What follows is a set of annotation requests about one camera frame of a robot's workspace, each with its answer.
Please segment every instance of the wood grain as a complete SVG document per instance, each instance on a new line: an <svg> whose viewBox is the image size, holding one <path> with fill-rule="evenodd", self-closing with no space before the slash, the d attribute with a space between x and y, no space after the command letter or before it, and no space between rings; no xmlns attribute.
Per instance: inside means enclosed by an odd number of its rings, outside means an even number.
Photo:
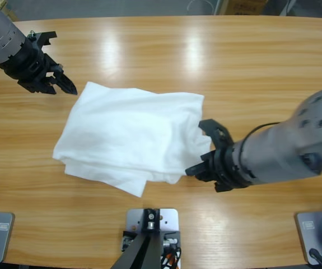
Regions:
<svg viewBox="0 0 322 269"><path fill-rule="evenodd" d="M287 119L322 89L322 19L265 16L26 21L53 31L45 47L82 91L108 87L203 94L204 118L235 140ZM305 263L294 215L322 210L322 177L216 193L184 177L148 183L136 198L67 176L52 159L76 96L30 94L0 70L0 211L16 216L7 262L109 268L130 208L176 208L183 268Z"/></svg>

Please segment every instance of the cardboard box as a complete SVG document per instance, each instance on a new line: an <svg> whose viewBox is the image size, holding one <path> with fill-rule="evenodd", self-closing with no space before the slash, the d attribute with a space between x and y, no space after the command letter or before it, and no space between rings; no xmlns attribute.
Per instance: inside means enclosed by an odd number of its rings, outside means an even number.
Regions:
<svg viewBox="0 0 322 269"><path fill-rule="evenodd" d="M223 0L219 15L259 15L268 0Z"/></svg>

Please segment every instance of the label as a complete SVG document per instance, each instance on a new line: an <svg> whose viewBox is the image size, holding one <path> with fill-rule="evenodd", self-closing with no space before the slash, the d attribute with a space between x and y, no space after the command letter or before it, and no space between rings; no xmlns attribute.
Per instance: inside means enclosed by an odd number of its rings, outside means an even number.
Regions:
<svg viewBox="0 0 322 269"><path fill-rule="evenodd" d="M302 226L305 230L315 229L315 225L313 221L303 221Z"/></svg>
<svg viewBox="0 0 322 269"><path fill-rule="evenodd" d="M0 231L9 231L9 223L0 223Z"/></svg>

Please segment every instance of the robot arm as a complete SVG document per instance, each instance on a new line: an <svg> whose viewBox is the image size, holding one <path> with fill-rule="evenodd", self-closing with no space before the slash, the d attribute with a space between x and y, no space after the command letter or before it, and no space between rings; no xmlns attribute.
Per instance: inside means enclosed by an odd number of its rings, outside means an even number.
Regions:
<svg viewBox="0 0 322 269"><path fill-rule="evenodd" d="M203 155L204 162L187 169L187 175L205 182L215 180L217 192L320 175L322 90L300 104L290 119L273 124L233 143L222 125L213 120L200 122L216 150Z"/></svg>
<svg viewBox="0 0 322 269"><path fill-rule="evenodd" d="M50 44L50 38L56 38L56 33L32 31L26 37L0 11L0 68L30 92L56 94L52 87L56 84L66 93L77 94L62 65L41 50L43 45ZM48 72L53 72L53 76L47 77Z"/></svg>

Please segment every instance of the white cloth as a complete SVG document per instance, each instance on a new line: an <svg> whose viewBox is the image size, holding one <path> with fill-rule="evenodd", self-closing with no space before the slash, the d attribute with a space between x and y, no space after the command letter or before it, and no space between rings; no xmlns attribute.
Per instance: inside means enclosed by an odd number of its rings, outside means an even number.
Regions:
<svg viewBox="0 0 322 269"><path fill-rule="evenodd" d="M146 181L176 183L209 151L203 95L110 89L88 82L72 108L53 158L65 173L140 197Z"/></svg>

